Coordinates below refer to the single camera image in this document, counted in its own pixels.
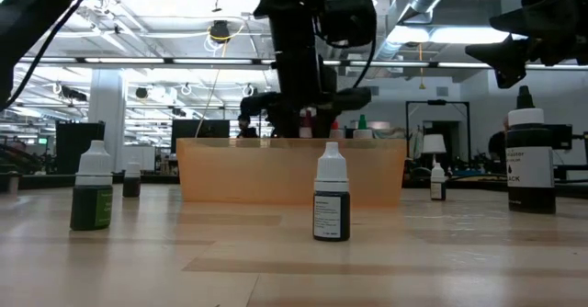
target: computer screen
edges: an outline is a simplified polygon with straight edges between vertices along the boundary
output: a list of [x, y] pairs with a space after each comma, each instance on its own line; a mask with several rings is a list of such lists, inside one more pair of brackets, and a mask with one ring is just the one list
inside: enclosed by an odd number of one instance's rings
[[[174, 119], [172, 122], [172, 154], [175, 153], [175, 140], [194, 138], [200, 124], [199, 119]], [[227, 119], [205, 119], [198, 133], [199, 138], [229, 138], [231, 123]]]

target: white column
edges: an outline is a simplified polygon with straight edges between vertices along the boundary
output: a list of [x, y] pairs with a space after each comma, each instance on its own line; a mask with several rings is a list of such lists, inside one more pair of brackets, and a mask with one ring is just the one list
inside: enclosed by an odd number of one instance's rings
[[122, 148], [125, 142], [127, 85], [119, 69], [95, 69], [90, 88], [88, 122], [106, 123], [104, 142], [112, 159], [112, 171], [123, 169]]

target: ceiling pipe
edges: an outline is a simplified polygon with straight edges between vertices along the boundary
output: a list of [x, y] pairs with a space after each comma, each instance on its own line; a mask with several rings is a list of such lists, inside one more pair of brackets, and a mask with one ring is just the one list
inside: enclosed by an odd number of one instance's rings
[[[392, 24], [390, 33], [398, 23], [410, 22], [430, 23], [433, 18], [433, 9], [441, 0], [394, 0], [388, 11], [389, 23]], [[376, 51], [374, 61], [388, 61], [394, 59], [400, 51], [403, 43], [384, 40]], [[370, 69], [367, 78], [373, 78], [378, 74], [377, 69]]]

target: ceiling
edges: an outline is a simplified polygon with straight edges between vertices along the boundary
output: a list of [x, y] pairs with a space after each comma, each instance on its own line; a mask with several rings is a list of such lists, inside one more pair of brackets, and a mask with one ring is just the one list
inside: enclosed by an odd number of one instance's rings
[[[387, 35], [386, 15], [391, 0], [375, 0], [379, 16], [378, 41]], [[259, 0], [85, 0], [58, 37], [52, 42], [45, 56], [57, 57], [274, 57], [273, 44], [267, 19], [256, 20], [253, 12]], [[227, 20], [234, 37], [226, 48], [213, 48], [208, 38], [208, 28], [214, 20]], [[28, 56], [34, 56], [43, 40], [35, 45]], [[463, 44], [426, 42], [422, 47], [403, 46], [400, 55], [404, 60], [466, 62], [471, 59], [464, 53]], [[368, 56], [369, 47], [337, 51], [318, 44], [321, 55], [327, 59], [346, 59], [349, 54]], [[18, 85], [28, 65], [20, 63], [15, 70]], [[212, 69], [124, 69], [129, 84], [127, 111], [128, 137], [137, 139], [137, 125], [148, 132], [164, 131], [161, 121], [175, 116], [165, 105], [205, 106], [209, 97], [214, 108], [207, 119], [236, 119], [239, 102], [251, 92], [278, 91], [276, 73], [260, 70], [212, 70]], [[402, 74], [412, 77], [421, 74], [419, 69], [407, 69]], [[455, 70], [430, 70], [426, 75], [455, 76]], [[216, 83], [215, 91], [210, 93]], [[38, 131], [51, 134], [54, 119], [86, 119], [87, 103], [60, 97], [64, 86], [90, 96], [92, 67], [40, 66], [19, 101], [30, 109], [13, 109], [4, 113], [0, 133], [10, 136]], [[138, 87], [159, 92], [162, 87], [174, 88], [176, 99], [139, 99]], [[144, 108], [159, 106], [162, 108]], [[200, 118], [202, 110], [187, 113]], [[169, 133], [156, 142], [168, 139]]]

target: table surface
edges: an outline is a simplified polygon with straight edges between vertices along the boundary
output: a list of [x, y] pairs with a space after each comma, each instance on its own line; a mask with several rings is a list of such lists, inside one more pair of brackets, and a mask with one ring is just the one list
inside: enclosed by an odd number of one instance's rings
[[586, 201], [548, 216], [447, 197], [404, 190], [322, 243], [310, 208], [182, 203], [178, 186], [143, 185], [109, 229], [70, 232], [70, 189], [24, 191], [0, 199], [0, 306], [588, 306]]

